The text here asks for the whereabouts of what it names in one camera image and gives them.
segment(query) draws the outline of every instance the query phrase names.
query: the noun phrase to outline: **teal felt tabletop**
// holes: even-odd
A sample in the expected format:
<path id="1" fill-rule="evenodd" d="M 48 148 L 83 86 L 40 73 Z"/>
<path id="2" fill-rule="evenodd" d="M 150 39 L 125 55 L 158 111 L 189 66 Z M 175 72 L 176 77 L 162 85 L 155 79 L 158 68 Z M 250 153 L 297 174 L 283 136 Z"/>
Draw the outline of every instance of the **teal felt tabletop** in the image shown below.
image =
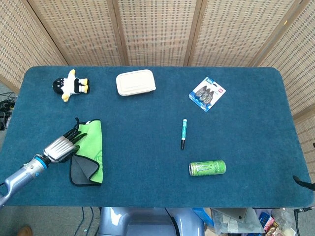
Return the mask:
<path id="1" fill-rule="evenodd" d="M 64 103 L 52 83 L 89 78 Z M 155 91 L 128 97 L 117 75 L 153 72 Z M 226 93 L 208 112 L 189 93 L 210 77 Z M 69 162 L 51 164 L 9 205 L 99 207 L 303 207 L 312 191 L 282 77 L 259 67 L 39 66 L 24 77 L 0 154 L 0 182 L 80 121 L 101 120 L 103 184 L 78 187 Z M 187 133 L 181 150 L 183 119 Z M 223 160 L 226 173 L 191 177 L 189 163 Z"/>

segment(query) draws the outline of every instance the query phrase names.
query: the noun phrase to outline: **woven room divider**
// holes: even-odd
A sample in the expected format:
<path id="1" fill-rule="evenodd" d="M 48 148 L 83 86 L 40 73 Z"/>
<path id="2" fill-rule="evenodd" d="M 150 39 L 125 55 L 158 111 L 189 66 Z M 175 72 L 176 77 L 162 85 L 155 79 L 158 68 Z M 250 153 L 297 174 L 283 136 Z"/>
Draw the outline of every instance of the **woven room divider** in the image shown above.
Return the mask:
<path id="1" fill-rule="evenodd" d="M 0 12 L 0 80 L 12 91 L 19 91 L 30 67 L 66 64 L 29 5 L 2 0 Z"/>
<path id="2" fill-rule="evenodd" d="M 71 65 L 121 65 L 114 9 L 105 0 L 29 0 Z"/>
<path id="3" fill-rule="evenodd" d="M 184 65 L 196 0 L 117 2 L 130 65 Z"/>
<path id="4" fill-rule="evenodd" d="M 293 0 L 209 0 L 190 65 L 248 66 Z"/>
<path id="5" fill-rule="evenodd" d="M 314 0 L 292 22 L 260 66 L 273 66 L 282 74 L 304 157 L 315 182 Z"/>

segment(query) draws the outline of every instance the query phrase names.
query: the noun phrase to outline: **microfiber towel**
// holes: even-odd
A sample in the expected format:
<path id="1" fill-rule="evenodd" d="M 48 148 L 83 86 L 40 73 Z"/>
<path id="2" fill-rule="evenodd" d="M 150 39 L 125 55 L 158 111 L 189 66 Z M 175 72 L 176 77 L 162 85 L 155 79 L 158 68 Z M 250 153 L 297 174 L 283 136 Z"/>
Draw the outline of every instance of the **microfiber towel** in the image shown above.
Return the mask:
<path id="1" fill-rule="evenodd" d="M 80 122 L 78 130 L 87 133 L 87 136 L 76 143 L 80 148 L 71 159 L 70 181 L 78 186 L 100 185 L 103 182 L 100 120 Z"/>

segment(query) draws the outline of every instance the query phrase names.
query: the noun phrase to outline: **container lid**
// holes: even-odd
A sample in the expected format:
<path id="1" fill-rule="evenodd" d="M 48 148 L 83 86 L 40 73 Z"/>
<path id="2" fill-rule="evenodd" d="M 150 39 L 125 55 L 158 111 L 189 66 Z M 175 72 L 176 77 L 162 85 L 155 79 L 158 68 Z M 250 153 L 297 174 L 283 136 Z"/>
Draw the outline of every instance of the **container lid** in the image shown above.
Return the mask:
<path id="1" fill-rule="evenodd" d="M 138 93 L 150 92 L 156 89 L 153 73 L 150 70 L 137 70 L 116 77 L 118 93 L 129 96 Z"/>

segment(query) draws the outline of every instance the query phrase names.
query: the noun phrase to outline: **stuffed penguin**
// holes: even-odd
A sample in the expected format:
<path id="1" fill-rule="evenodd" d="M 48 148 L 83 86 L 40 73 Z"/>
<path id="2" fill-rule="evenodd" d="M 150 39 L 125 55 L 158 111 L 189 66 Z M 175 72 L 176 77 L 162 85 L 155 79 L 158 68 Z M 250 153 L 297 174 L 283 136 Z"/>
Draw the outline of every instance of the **stuffed penguin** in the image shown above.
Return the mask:
<path id="1" fill-rule="evenodd" d="M 75 70 L 72 69 L 68 78 L 58 78 L 53 82 L 53 89 L 55 93 L 62 95 L 64 102 L 67 102 L 72 94 L 89 93 L 90 81 L 76 78 Z"/>

